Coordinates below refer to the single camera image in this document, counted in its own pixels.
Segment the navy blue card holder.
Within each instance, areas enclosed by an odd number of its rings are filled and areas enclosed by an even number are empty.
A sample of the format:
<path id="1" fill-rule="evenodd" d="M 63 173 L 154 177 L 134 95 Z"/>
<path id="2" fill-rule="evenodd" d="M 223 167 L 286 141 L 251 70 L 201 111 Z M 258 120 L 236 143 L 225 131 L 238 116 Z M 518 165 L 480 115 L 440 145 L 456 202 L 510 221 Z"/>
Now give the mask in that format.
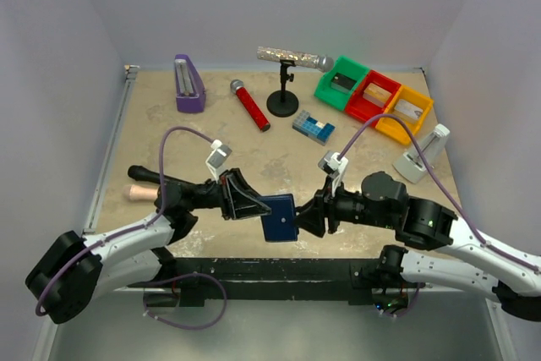
<path id="1" fill-rule="evenodd" d="M 288 243 L 298 240 L 298 228 L 292 194 L 263 196 L 261 201 L 270 207 L 270 214 L 262 216 L 261 224 L 267 243 Z"/>

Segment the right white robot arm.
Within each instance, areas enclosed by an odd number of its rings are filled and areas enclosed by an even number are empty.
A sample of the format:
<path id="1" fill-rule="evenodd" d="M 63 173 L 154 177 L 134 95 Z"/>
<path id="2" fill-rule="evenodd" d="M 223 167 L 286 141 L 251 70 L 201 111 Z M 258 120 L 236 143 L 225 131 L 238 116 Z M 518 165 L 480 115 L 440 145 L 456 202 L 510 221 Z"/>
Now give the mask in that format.
<path id="1" fill-rule="evenodd" d="M 540 320 L 540 260 L 507 245 L 497 248 L 476 236 L 454 211 L 408 194 L 385 172 L 368 175 L 358 192 L 322 189 L 296 209 L 294 224 L 316 237 L 343 222 L 390 229 L 397 243 L 386 245 L 376 265 L 361 278 L 382 289 L 427 283 L 476 292 L 516 318 Z"/>

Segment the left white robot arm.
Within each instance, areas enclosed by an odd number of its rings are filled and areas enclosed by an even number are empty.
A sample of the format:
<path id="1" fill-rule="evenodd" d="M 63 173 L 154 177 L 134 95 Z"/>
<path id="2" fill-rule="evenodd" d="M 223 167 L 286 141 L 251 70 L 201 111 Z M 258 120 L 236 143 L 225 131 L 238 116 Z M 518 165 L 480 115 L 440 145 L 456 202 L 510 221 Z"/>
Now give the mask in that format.
<path id="1" fill-rule="evenodd" d="M 195 210 L 218 209 L 226 220 L 271 213 L 237 168 L 203 183 L 160 178 L 142 166 L 131 166 L 128 175 L 158 184 L 156 211 L 111 232 L 89 237 L 74 231 L 59 235 L 25 278 L 37 300 L 38 316 L 62 324 L 101 293 L 152 281 L 162 266 L 156 249 L 187 237 L 198 221 Z"/>

